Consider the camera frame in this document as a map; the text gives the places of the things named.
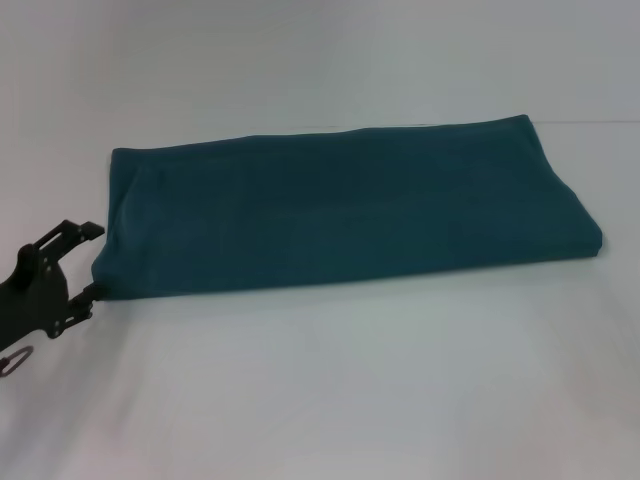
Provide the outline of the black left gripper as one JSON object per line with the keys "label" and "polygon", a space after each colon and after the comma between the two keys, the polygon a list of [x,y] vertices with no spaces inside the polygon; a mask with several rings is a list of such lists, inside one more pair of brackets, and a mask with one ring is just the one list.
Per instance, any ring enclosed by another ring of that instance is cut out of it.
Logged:
{"label": "black left gripper", "polygon": [[17,264],[1,283],[1,350],[5,350],[30,333],[42,330],[51,338],[81,322],[89,320],[95,302],[103,301],[108,288],[91,283],[69,300],[66,278],[57,264],[71,250],[105,234],[105,228],[93,223],[76,224],[69,220],[32,244],[23,246]]}

